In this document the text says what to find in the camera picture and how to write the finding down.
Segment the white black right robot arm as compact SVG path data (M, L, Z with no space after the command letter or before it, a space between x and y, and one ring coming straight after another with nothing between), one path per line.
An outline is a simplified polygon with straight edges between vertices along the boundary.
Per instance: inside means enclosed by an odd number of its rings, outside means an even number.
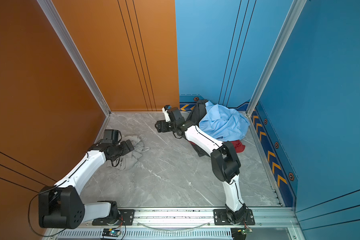
M226 211L229 223L241 225L249 213L241 196L239 174L241 162L232 143L214 139L203 132L195 123L187 121L177 107L162 108L164 120L157 121L159 133L172 132L174 137L184 138L200 147L210 158L215 177L223 183L226 196Z

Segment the light grey cloth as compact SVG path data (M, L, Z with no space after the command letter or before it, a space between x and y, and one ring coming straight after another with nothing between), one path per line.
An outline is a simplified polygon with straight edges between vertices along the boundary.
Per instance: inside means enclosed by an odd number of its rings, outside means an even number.
M143 156L143 153L150 149L144 145L144 141L146 140L145 135L129 135L125 136L124 140L130 140L134 150L124 156L117 158L114 162L107 161L106 166L108 168L115 168L118 171L130 170Z

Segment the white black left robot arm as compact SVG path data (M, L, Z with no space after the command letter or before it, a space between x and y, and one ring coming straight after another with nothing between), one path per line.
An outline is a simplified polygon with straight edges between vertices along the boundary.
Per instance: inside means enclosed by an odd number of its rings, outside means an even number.
M123 140L118 130L106 130L104 137L93 144L82 160L53 186L38 194L39 226L54 229L75 229L88 221L114 225L121 222L115 201L84 204L80 195L92 175L106 162L120 164L121 157L134 151L130 140Z

